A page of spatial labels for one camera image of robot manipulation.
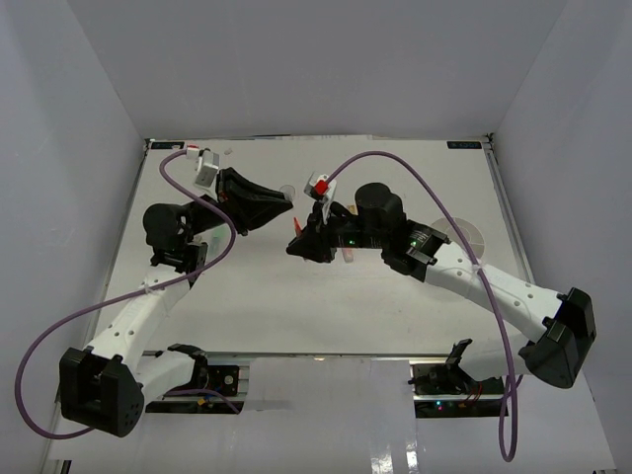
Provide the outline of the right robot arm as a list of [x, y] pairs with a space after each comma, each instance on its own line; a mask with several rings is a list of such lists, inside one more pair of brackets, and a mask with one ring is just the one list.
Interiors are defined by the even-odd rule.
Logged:
[[355, 192], [355, 212], [334, 201], [334, 187], [318, 180], [305, 188], [314, 199], [305, 227], [287, 254], [331, 263], [343, 248], [378, 249], [393, 271], [464, 297], [519, 331], [516, 342], [465, 339], [453, 346], [437, 377], [466, 394], [481, 381], [506, 376], [508, 364], [551, 386], [571, 388], [596, 337], [591, 298], [541, 288], [493, 266], [476, 266], [448, 236], [406, 216], [401, 199], [380, 183]]

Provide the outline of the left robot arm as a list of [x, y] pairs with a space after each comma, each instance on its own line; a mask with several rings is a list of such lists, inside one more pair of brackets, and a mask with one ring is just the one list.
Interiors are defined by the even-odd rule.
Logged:
[[138, 294], [84, 349], [67, 350], [59, 362], [64, 419], [124, 437], [159, 397], [173, 389], [197, 394], [206, 387], [201, 349], [173, 345], [149, 357], [146, 347], [200, 276], [209, 250], [204, 232], [226, 224], [235, 239], [292, 208], [291, 196], [256, 185], [232, 168], [218, 171], [213, 181], [212, 197], [154, 203], [145, 210], [142, 225], [153, 255]]

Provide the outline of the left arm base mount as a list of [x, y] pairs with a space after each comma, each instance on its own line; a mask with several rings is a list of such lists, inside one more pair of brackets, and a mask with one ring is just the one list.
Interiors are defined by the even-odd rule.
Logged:
[[146, 413], [179, 415], [238, 415], [245, 404], [247, 366], [236, 360], [221, 361], [209, 358], [200, 348], [175, 344], [162, 355], [183, 355], [194, 362], [193, 373], [187, 383], [171, 388], [166, 395], [148, 403]]

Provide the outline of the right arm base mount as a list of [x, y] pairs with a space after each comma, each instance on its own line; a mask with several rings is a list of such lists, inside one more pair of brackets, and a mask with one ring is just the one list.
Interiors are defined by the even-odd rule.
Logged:
[[475, 380], [460, 367], [472, 344], [465, 339], [455, 344], [445, 359], [411, 362], [408, 384], [414, 393], [418, 420], [506, 417], [502, 406], [505, 384], [500, 377]]

